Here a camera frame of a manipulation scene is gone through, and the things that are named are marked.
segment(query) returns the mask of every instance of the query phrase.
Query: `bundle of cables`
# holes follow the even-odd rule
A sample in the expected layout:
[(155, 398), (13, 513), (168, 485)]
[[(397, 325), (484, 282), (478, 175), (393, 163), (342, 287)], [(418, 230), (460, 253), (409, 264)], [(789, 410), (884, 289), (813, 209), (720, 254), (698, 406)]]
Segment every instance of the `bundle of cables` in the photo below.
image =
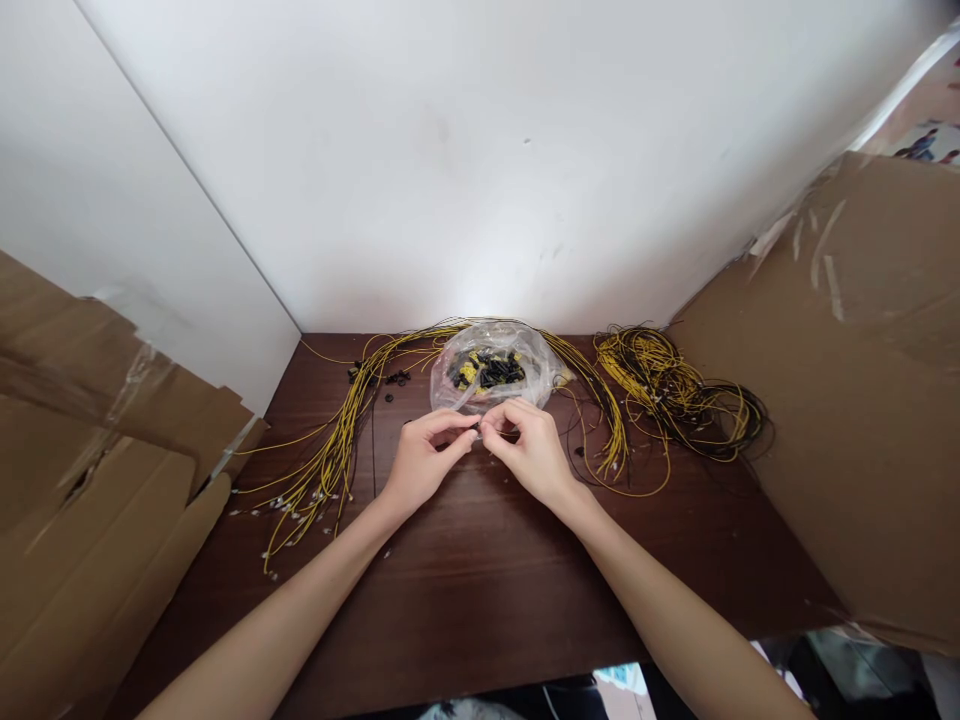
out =
[[(611, 327), (596, 336), (594, 346), (601, 366), (627, 392), (629, 419), (663, 442), (668, 473), (669, 440), (711, 460), (732, 462), (763, 434), (767, 413), (757, 396), (735, 383), (704, 381), (662, 332)], [(637, 423), (641, 416), (653, 421), (657, 433)]]
[[(350, 365), (350, 384), (343, 405), (333, 417), (303, 437), (246, 453), (237, 453), (243, 455), (288, 447), (316, 437), (327, 428), (331, 428), (320, 449), (293, 472), (258, 487), (233, 491), (239, 494), (250, 494), (270, 488), (275, 490), (275, 494), (251, 508), (251, 512), (257, 514), (261, 512), (261, 508), (269, 508), (280, 515), (262, 556), (265, 574), (269, 573), (272, 557), (284, 547), (299, 543), (314, 523), (322, 520), (326, 512), (332, 512), (334, 509), (336, 522), (332, 532), (334, 536), (338, 533), (345, 503), (352, 500), (350, 486), (353, 481), (354, 459), (360, 431), (376, 398), (380, 383), (394, 377), (394, 375), (385, 375), (387, 364), (397, 358), (412, 356), (415, 361), (400, 370), (397, 375), (403, 377), (410, 370), (418, 367), (421, 370), (425, 369), (440, 355), (446, 340), (474, 323), (490, 320), (492, 318), (448, 318), (423, 330), (396, 335), (375, 335), (367, 341), (359, 361), (328, 358), (301, 340), (317, 357), (328, 362)], [(627, 436), (613, 393), (597, 368), (589, 363), (579, 350), (562, 338), (551, 333), (540, 332), (553, 351), (574, 372), (578, 373), (582, 380), (586, 381), (585, 385), (589, 387), (604, 418), (610, 424), (611, 436), (601, 451), (604, 460), (599, 468), (600, 473), (609, 472), (611, 467), (614, 470), (622, 469), (627, 457)], [(378, 340), (383, 342), (371, 350), (371, 345), (375, 345)], [(429, 341), (429, 343), (424, 346), (423, 341)], [(509, 367), (509, 363), (503, 370), (508, 374), (515, 372)], [(563, 390), (570, 393), (576, 401), (576, 397), (569, 388), (563, 388)]]

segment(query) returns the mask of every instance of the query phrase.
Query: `cardboard box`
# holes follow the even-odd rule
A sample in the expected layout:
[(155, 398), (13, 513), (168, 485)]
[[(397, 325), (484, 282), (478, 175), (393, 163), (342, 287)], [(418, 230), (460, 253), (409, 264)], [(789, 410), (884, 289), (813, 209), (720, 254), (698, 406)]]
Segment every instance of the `cardboard box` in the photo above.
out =
[(102, 717), (262, 421), (0, 254), (0, 717)]
[(760, 481), (851, 619), (960, 655), (960, 175), (848, 153), (756, 262), (670, 334), (766, 403)]

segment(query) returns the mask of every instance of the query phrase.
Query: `clear plastic bag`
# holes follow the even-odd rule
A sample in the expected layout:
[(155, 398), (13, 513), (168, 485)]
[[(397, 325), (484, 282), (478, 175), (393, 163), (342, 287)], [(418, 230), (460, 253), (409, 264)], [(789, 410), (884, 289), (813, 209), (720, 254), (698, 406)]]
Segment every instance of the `clear plastic bag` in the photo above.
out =
[(542, 408), (571, 379), (543, 335), (518, 322), (481, 322), (443, 346), (430, 375), (430, 405), (482, 414), (512, 397)]

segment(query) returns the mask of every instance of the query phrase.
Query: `brown tabletop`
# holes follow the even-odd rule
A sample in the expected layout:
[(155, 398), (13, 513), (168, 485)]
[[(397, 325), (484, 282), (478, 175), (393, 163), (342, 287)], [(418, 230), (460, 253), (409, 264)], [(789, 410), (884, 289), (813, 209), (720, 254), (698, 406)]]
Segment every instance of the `brown tabletop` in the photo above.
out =
[[(330, 357), (360, 356), (368, 336), (307, 335)], [(589, 338), (569, 338), (582, 348)], [(400, 361), (393, 363), (399, 369)], [(571, 386), (580, 395), (585, 390)], [(327, 420), (348, 389), (346, 366), (302, 345), (280, 383), (263, 443), (299, 437)], [(387, 392), (394, 396), (385, 402)], [(358, 442), (356, 517), (383, 488), (405, 420), (430, 410), (429, 371), (406, 387), (380, 389)], [(583, 445), (573, 402), (547, 405), (575, 467)], [(594, 420), (597, 409), (586, 406)], [(587, 438), (600, 449), (605, 428)], [(631, 488), (664, 477), (662, 448), (634, 430)], [(313, 439), (251, 457), (238, 478), (253, 487), (299, 467)], [(671, 451), (673, 474), (647, 499), (594, 492), (634, 538), (749, 638), (833, 624), (841, 605), (747, 468)], [(276, 590), (262, 574), (275, 516), (230, 516), (267, 495), (234, 495), (150, 636), (111, 707), (136, 715), (178, 673)], [(321, 527), (331, 525), (326, 518)], [(322, 550), (314, 527), (272, 561), (279, 582)], [(441, 700), (586, 673), (646, 659), (616, 598), (573, 535), (530, 497), (480, 445), (451, 471), (437, 495), (385, 546), (344, 604), (277, 712), (330, 718)]]

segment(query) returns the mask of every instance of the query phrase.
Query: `hand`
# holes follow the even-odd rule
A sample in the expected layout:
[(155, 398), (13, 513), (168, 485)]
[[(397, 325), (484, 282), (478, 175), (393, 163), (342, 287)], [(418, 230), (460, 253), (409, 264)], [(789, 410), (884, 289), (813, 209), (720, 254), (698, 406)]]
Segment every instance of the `hand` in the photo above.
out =
[[(520, 430), (516, 445), (500, 436), (507, 421)], [(556, 510), (556, 503), (577, 487), (553, 417), (526, 400), (510, 399), (488, 410), (480, 422), (480, 434), (484, 447), (547, 507)]]
[[(470, 452), (477, 431), (468, 428), (478, 420), (479, 415), (461, 415), (444, 408), (404, 425), (390, 479), (381, 496), (393, 498), (409, 514), (416, 512), (433, 497), (454, 463)], [(450, 446), (438, 452), (437, 446), (444, 443)]]

